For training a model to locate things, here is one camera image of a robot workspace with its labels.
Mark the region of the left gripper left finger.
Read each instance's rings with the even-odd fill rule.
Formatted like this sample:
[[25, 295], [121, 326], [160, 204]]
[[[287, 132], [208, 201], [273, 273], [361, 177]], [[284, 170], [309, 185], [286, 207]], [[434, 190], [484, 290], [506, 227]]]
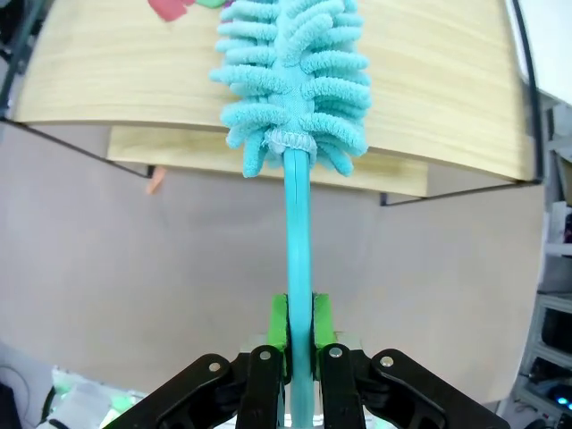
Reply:
[[109, 428], [276, 428], [284, 418], [290, 380], [288, 299], [272, 299], [261, 345], [230, 361], [205, 354], [109, 423]]

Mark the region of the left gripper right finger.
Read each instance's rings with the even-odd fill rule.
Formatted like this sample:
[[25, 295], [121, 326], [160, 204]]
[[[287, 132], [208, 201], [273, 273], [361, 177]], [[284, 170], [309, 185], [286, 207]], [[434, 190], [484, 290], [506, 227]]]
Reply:
[[396, 428], [508, 428], [501, 417], [397, 349], [369, 357], [334, 331], [332, 302], [315, 294], [315, 375], [324, 426], [365, 428], [366, 412]]

